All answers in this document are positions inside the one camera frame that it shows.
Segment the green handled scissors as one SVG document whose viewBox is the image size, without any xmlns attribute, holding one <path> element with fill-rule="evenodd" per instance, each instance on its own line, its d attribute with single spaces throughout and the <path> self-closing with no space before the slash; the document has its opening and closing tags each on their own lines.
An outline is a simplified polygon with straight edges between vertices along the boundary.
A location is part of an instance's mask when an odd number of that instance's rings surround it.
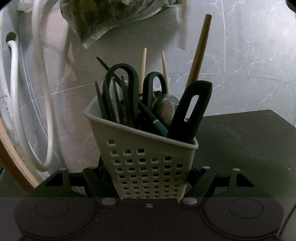
<svg viewBox="0 0 296 241">
<path fill-rule="evenodd" d="M 121 84 L 123 91 L 123 99 L 125 101 L 125 114 L 127 125 L 135 127 L 138 119 L 138 112 L 142 111 L 145 115 L 152 115 L 151 108 L 154 101 L 153 94 L 153 80 L 157 77 L 160 80 L 162 93 L 167 93 L 167 87 L 164 76 L 159 72 L 151 72 L 144 78 L 144 92 L 142 101 L 138 99 L 139 78 L 135 69 L 125 63 L 115 64 L 108 71 L 105 76 L 107 85 L 109 87 L 111 78 L 114 77 L 117 69 L 123 69 L 128 75 L 128 85 Z"/>
</svg>

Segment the wooden chopstick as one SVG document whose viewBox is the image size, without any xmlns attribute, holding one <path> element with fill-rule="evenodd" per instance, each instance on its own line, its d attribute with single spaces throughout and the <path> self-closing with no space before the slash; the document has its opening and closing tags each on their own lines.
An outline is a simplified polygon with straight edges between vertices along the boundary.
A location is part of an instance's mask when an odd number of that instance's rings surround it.
<svg viewBox="0 0 296 241">
<path fill-rule="evenodd" d="M 166 81 L 166 88 L 167 88 L 167 92 L 170 92 L 170 88 L 169 88 L 169 78 L 168 78 L 168 72 L 167 72 L 167 64 L 166 64 L 166 58 L 165 58 L 165 52 L 162 51 L 162 66 L 163 66 L 163 76 L 165 78 Z"/>
<path fill-rule="evenodd" d="M 142 100 L 142 92 L 143 92 L 143 83 L 145 78 L 145 66 L 147 59 L 147 48 L 144 48 L 142 55 L 142 64 L 140 69 L 140 78 L 139 78 L 139 99 Z"/>
<path fill-rule="evenodd" d="M 191 66 L 191 70 L 190 70 L 188 81 L 185 88 L 187 88 L 192 82 L 198 80 L 198 76 L 200 73 L 200 69 L 202 66 L 202 62 L 203 62 L 203 58 L 206 50 L 211 20 L 212 20 L 212 15 L 206 14 L 204 18 L 201 34 L 199 37 L 196 53 L 193 59 L 193 63 Z"/>
</svg>

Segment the thin green stick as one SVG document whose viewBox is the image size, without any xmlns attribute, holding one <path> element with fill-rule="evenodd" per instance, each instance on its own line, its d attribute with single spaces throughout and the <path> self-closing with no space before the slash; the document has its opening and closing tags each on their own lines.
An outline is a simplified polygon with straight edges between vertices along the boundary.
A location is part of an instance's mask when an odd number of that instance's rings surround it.
<svg viewBox="0 0 296 241">
<path fill-rule="evenodd" d="M 98 56 L 96 57 L 97 61 L 102 65 L 102 67 L 108 71 L 110 68 L 104 63 L 103 60 L 101 60 Z M 116 83 L 119 85 L 119 87 L 121 87 L 121 79 L 116 75 L 114 74 L 114 79 L 116 81 Z"/>
</svg>

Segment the white plastic bag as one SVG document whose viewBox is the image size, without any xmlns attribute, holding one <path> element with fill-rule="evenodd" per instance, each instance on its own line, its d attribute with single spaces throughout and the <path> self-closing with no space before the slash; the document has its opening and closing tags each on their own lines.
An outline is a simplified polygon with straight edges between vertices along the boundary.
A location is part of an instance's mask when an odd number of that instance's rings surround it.
<svg viewBox="0 0 296 241">
<path fill-rule="evenodd" d="M 17 10 L 29 13 L 33 10 L 34 0 L 19 0 Z"/>
</svg>

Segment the steel fork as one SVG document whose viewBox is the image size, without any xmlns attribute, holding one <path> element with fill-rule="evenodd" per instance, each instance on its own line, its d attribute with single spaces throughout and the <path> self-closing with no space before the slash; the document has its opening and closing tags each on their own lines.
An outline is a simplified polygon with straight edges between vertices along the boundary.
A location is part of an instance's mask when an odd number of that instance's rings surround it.
<svg viewBox="0 0 296 241">
<path fill-rule="evenodd" d="M 96 95 L 97 95 L 97 100 L 100 107 L 101 117 L 108 121 L 119 123 L 121 125 L 126 125 L 127 119 L 125 114 L 125 101 L 124 99 L 119 100 L 117 87 L 116 87 L 116 84 L 118 82 L 119 82 L 118 84 L 119 87 L 121 87 L 121 84 L 122 83 L 124 84 L 125 80 L 122 78 L 119 79 L 116 76 L 112 77 L 111 80 L 113 82 L 113 91 L 115 96 L 115 104 L 116 104 L 118 119 L 116 118 L 116 115 L 115 115 L 115 111 L 114 111 L 113 104 L 110 97 L 109 87 L 107 85 L 106 80 L 104 80 L 103 82 L 102 92 L 99 89 L 98 83 L 95 82 Z"/>
</svg>

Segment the steel spoon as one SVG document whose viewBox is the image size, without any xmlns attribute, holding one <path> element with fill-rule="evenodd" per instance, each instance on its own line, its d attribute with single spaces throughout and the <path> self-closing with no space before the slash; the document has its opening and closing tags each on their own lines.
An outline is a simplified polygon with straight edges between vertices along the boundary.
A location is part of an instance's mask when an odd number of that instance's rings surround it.
<svg viewBox="0 0 296 241">
<path fill-rule="evenodd" d="M 171 124 L 179 100 L 172 94 L 161 94 L 152 104 L 152 113 L 166 126 Z"/>
</svg>

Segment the wooden door frame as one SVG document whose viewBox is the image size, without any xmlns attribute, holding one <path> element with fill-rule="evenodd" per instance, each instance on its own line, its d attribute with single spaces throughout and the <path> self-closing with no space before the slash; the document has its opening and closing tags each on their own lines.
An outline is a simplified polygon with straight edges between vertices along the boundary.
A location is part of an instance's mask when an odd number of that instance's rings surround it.
<svg viewBox="0 0 296 241">
<path fill-rule="evenodd" d="M 11 142 L 6 129 L 1 121 L 1 162 L 22 187 L 25 192 L 31 192 L 39 185 L 39 180 L 23 163 Z"/>
</svg>

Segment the plastic bag of dried leaves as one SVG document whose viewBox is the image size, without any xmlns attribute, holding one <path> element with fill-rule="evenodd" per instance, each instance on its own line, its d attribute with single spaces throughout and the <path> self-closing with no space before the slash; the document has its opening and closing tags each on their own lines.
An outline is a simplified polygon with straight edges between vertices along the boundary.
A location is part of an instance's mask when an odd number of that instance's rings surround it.
<svg viewBox="0 0 296 241">
<path fill-rule="evenodd" d="M 87 49 L 109 30 L 144 20 L 181 1 L 60 1 L 62 17 Z"/>
</svg>

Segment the white perforated utensil caddy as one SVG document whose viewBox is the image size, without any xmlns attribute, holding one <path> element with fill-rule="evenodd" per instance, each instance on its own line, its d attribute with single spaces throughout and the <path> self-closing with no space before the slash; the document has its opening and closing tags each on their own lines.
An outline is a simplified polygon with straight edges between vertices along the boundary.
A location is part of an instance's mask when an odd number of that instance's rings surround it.
<svg viewBox="0 0 296 241">
<path fill-rule="evenodd" d="M 97 97 L 84 115 L 120 198 L 183 198 L 197 140 L 182 143 L 105 120 Z"/>
</svg>

